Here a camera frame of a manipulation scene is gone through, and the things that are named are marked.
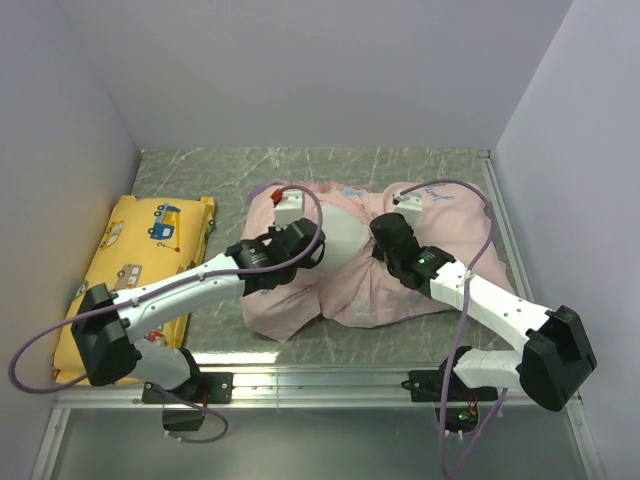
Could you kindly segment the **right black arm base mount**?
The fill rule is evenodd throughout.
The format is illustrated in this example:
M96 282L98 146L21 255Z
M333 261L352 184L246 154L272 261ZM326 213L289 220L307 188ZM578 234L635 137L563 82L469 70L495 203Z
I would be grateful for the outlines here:
M409 392L413 403L441 403L443 370L411 370L400 386ZM479 403L498 399L495 387L470 389L451 374L447 391L445 432L470 435L480 423Z

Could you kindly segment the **white pillow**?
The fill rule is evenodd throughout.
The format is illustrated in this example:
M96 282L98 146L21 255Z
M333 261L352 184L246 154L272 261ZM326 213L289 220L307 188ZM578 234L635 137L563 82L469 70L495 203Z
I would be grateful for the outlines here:
M333 274L347 265L371 257L371 214L363 205L349 201L324 202L322 214L325 240L319 269L324 274Z

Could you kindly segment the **purple princess print pillowcase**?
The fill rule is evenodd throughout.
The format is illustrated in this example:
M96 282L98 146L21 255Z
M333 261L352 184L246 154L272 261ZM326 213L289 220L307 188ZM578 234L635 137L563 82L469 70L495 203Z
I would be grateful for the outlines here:
M392 212L393 194L409 186L407 182L394 183L381 193L335 182L310 183L307 187L321 204L349 201L363 205L372 221ZM419 194L423 210L414 226L419 244L439 247L464 264L478 256L474 272L509 290L505 264L499 260L494 246L484 244L491 221L485 213L480 190L436 184ZM311 200L305 202L305 214L311 220L323 220L322 209L317 211ZM240 303L245 325L278 342L289 340L318 316L347 327L375 328L448 308L402 286L372 253L369 259L356 261L329 275L319 266L301 269L291 283L251 294Z

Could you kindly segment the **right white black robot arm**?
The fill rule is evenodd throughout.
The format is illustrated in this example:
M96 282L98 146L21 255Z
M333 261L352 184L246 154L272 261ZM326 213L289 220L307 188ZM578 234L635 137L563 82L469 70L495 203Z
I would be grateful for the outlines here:
M471 317L510 345L508 351L458 347L428 381L429 398L465 400L476 391L495 399L502 389L524 392L546 410L564 408L597 367L580 316L518 297L469 271L451 254L418 243L399 213L370 224L375 252L392 277L421 296Z

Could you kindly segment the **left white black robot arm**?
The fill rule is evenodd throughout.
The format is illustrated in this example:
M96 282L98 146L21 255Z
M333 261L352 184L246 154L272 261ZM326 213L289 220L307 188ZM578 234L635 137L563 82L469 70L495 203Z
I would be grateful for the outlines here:
M241 240L203 264L142 287L85 294L71 332L95 387L125 377L168 391L179 402L200 400L206 380L185 348L149 339L152 330L203 306L273 290L312 269L324 255L321 227L307 218Z

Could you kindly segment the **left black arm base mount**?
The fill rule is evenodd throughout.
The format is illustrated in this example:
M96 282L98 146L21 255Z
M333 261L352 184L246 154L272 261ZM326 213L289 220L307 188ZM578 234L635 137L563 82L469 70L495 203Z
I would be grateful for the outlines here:
M231 372L201 373L174 390L147 382L141 403L162 408L162 428L167 437L185 444L213 443L229 432L229 421L214 407L231 402L233 380L234 374ZM205 426L207 419L218 420L221 423L220 432L210 438L194 437Z

